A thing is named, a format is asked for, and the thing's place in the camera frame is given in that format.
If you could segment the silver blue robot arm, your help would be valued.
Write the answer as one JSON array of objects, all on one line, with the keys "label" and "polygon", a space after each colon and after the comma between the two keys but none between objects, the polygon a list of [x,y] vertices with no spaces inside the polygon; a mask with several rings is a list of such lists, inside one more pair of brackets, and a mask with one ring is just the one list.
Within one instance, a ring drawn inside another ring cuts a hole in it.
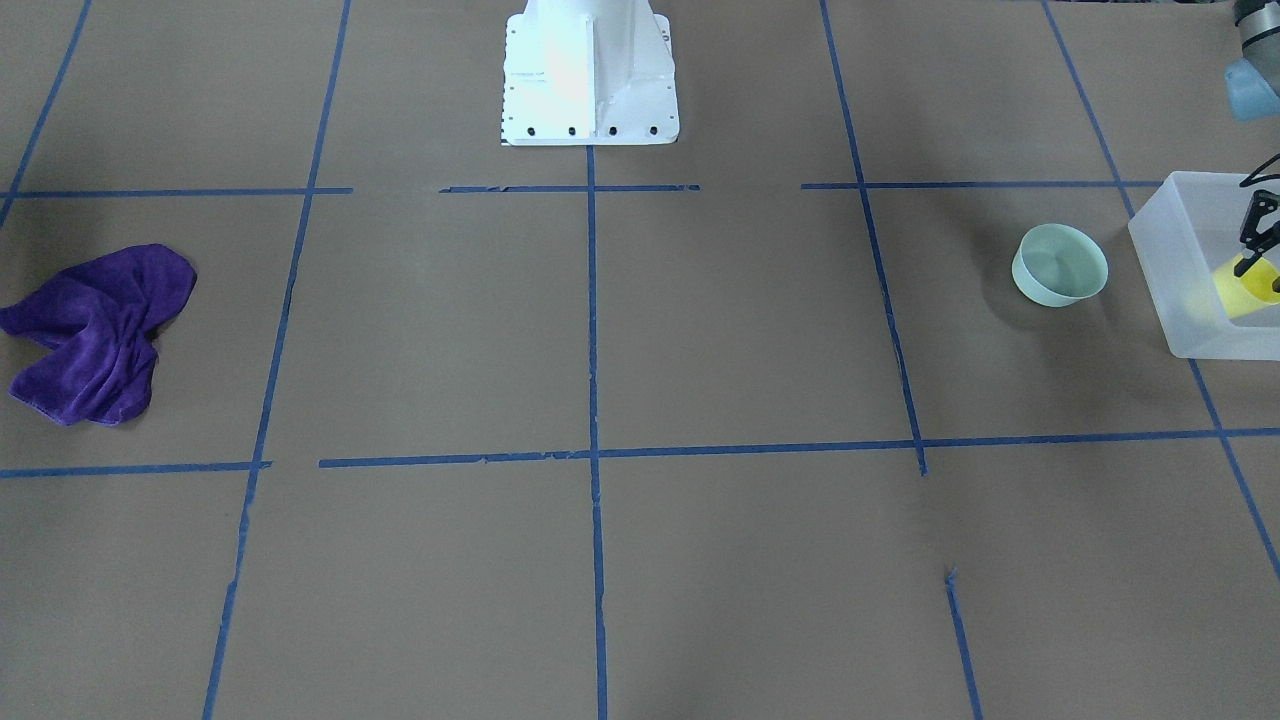
[{"label": "silver blue robot arm", "polygon": [[[1279,114],[1279,3],[1235,1],[1233,23],[1240,40],[1242,56],[1224,72],[1228,104],[1239,122],[1260,120]],[[1277,193],[1257,190],[1242,223],[1242,258],[1231,273],[1244,277],[1266,252],[1277,246]]]}]

